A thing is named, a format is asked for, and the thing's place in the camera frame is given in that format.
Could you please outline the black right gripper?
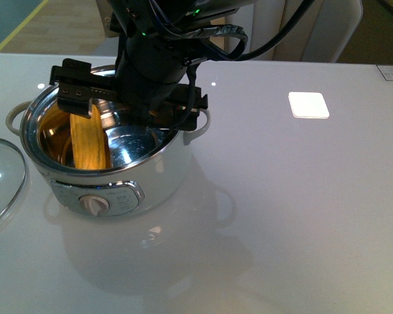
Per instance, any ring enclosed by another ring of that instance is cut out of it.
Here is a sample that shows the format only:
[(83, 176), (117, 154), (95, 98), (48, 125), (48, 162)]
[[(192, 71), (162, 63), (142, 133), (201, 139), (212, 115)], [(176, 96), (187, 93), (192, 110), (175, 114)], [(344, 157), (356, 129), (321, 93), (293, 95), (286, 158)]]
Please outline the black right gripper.
[(126, 108), (133, 124), (194, 131), (208, 99), (196, 86), (197, 68), (205, 57), (194, 40), (128, 39), (115, 63), (115, 73), (93, 73), (90, 63), (66, 58), (53, 66), (50, 84), (58, 85), (61, 111), (92, 117), (92, 100), (104, 99)]

